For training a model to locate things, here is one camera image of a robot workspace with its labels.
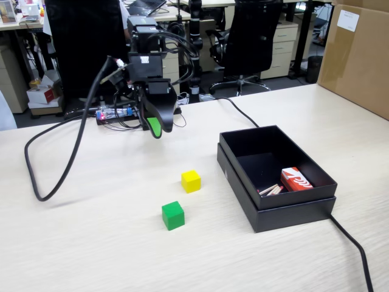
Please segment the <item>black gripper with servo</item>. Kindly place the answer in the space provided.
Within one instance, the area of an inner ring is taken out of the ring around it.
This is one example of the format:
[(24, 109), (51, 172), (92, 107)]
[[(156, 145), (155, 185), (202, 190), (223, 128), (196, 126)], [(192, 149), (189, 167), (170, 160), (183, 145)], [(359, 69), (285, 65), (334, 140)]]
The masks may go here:
[(140, 88), (138, 100), (143, 129), (148, 128), (156, 139), (162, 137), (162, 130), (172, 132), (177, 94), (171, 91), (170, 79), (141, 78), (133, 81), (133, 86)]

